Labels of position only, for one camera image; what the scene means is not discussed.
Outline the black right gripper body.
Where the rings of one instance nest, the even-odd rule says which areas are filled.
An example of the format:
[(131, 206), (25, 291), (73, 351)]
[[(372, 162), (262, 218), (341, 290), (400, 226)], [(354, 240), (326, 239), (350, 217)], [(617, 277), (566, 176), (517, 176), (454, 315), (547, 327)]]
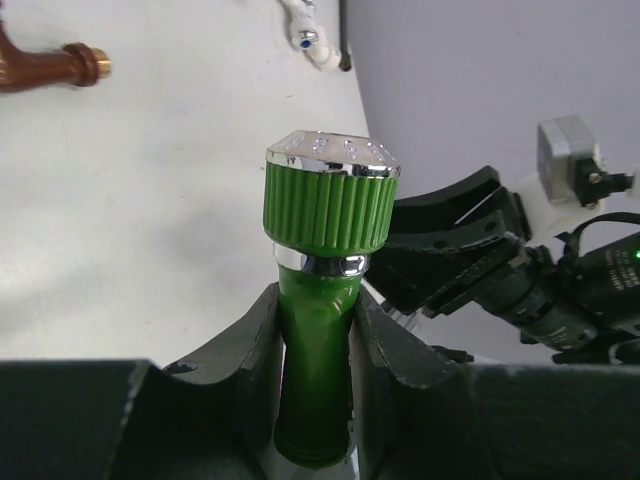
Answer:
[(508, 262), (517, 254), (521, 241), (528, 239), (530, 231), (524, 219), (522, 209), (515, 205), (513, 209), (500, 209), (482, 212), (476, 207), (458, 220), (391, 220), (392, 233), (425, 233), (431, 231), (447, 231), (457, 226), (467, 225), (495, 211), (505, 215), (505, 238), (478, 252), (464, 270), (439, 289), (433, 302), (426, 308), (431, 316), (449, 314), (459, 306), (470, 301), (471, 294), (478, 289), (481, 281), (489, 274)]

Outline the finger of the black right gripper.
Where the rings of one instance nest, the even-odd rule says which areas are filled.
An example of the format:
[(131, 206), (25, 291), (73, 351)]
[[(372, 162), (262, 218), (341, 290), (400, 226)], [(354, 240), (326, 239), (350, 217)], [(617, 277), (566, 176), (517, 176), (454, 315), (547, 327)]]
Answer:
[(408, 314), (433, 302), (478, 252), (505, 238), (505, 215), (495, 211), (447, 231), (392, 233), (373, 254), (368, 283)]
[(397, 200), (393, 220), (458, 220), (474, 207), (482, 212), (515, 207), (514, 195), (491, 166), (430, 193)]

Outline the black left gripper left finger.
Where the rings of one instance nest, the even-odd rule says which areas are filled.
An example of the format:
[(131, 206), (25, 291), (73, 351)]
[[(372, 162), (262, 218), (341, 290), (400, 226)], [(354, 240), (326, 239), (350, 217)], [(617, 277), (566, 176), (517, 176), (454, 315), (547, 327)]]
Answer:
[(194, 352), (1, 366), (5, 479), (265, 479), (274, 469), (278, 288)]

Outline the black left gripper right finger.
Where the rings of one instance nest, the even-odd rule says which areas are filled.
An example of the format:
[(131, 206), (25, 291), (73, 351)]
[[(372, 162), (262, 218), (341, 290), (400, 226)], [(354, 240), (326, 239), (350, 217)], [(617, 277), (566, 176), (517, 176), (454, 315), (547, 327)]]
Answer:
[(364, 479), (635, 479), (635, 367), (460, 365), (362, 292), (349, 344)]

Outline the green plastic faucet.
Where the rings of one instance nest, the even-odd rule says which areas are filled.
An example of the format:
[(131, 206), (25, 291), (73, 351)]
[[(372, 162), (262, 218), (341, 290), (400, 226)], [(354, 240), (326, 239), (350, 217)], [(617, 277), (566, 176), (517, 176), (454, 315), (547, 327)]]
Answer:
[(375, 139), (305, 130), (268, 147), (265, 160), (263, 228), (285, 344), (274, 445), (322, 469), (348, 452), (348, 336), (370, 257), (389, 234), (401, 167)]

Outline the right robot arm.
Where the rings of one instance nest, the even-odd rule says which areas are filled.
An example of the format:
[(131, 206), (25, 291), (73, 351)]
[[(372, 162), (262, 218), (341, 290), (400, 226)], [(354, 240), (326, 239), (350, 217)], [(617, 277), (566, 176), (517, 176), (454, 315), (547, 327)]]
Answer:
[(389, 312), (429, 318), (470, 303), (518, 329), (557, 364), (639, 361), (639, 237), (588, 253), (583, 226), (558, 234), (554, 259), (533, 244), (520, 195), (484, 167), (441, 190), (398, 200), (366, 280)]

